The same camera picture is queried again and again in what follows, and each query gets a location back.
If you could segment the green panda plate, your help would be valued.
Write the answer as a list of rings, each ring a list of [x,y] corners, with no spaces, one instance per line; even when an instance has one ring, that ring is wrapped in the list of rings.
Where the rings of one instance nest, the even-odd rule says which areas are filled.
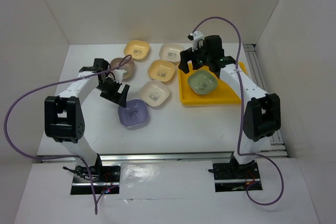
[[[187,79],[187,83],[199,95],[207,95],[218,86],[217,79],[206,70],[198,70],[191,74]]]

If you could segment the purple panda plate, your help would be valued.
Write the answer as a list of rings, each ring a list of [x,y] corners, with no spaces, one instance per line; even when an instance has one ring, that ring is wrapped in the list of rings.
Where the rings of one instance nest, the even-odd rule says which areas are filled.
[[[143,100],[133,99],[127,101],[125,108],[118,107],[118,116],[121,125],[124,127],[135,127],[147,122],[149,111]]]

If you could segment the cream panda plate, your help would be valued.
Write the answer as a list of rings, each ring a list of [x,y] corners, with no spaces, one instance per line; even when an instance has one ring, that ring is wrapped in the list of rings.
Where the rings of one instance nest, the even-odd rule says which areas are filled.
[[[140,99],[151,107],[160,106],[170,96],[168,86],[158,80],[147,82],[139,91]]]
[[[181,45],[166,43],[161,46],[159,57],[171,63],[179,63],[181,61],[180,52],[183,50],[184,47]]]

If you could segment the brown panda plate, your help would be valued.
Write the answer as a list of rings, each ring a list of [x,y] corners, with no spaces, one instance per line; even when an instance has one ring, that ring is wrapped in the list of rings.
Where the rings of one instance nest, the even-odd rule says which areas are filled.
[[[132,59],[128,60],[124,58],[114,58],[110,62],[111,68],[117,67],[121,62],[126,62],[123,66],[119,68],[123,70],[123,80],[128,79],[133,74],[133,71],[135,69],[135,63]]]

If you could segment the yellow panda plate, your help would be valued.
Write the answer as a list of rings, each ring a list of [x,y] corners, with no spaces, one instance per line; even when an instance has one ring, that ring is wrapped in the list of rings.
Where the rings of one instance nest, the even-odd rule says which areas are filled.
[[[150,50],[150,45],[141,40],[132,40],[128,42],[124,48],[124,55],[131,55],[133,60],[144,60]]]
[[[163,83],[170,82],[176,72],[176,66],[168,61],[158,59],[151,63],[148,69],[148,75],[153,80],[158,80]]]

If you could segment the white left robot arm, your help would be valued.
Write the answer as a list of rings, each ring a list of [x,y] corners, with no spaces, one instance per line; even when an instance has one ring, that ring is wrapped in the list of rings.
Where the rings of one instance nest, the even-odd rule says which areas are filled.
[[[105,61],[100,66],[82,67],[78,79],[57,96],[48,96],[44,102],[45,134],[60,143],[75,156],[76,168],[72,172],[91,181],[99,181],[105,170],[100,155],[87,142],[85,120],[81,105],[92,90],[121,107],[127,104],[129,85],[122,85],[126,71],[109,69]]]

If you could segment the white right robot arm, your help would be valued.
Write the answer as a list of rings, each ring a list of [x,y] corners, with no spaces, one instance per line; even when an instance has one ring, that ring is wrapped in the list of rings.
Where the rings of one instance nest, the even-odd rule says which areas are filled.
[[[190,71],[189,63],[194,70],[207,66],[241,99],[238,143],[230,157],[229,172],[235,178],[242,177],[255,163],[266,138],[281,127],[279,96],[269,94],[256,85],[233,57],[224,54],[222,48],[189,48],[182,51],[180,56],[178,67],[185,74]]]

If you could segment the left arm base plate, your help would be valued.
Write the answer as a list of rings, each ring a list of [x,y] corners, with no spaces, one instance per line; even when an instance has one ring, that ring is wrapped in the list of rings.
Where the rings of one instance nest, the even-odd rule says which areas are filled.
[[[91,195],[91,183],[89,174],[84,167],[76,166],[74,169],[63,167],[73,173],[71,184],[71,195]],[[92,181],[95,194],[104,193],[106,195],[119,194],[120,192],[121,165],[102,166],[100,174],[92,173]]]

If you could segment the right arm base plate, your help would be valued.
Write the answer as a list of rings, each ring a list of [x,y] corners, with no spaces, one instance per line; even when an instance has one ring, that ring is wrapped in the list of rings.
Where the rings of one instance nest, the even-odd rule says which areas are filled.
[[[257,163],[239,173],[234,173],[229,163],[214,163],[208,172],[213,174],[217,193],[245,191],[248,186],[249,190],[263,188]]]

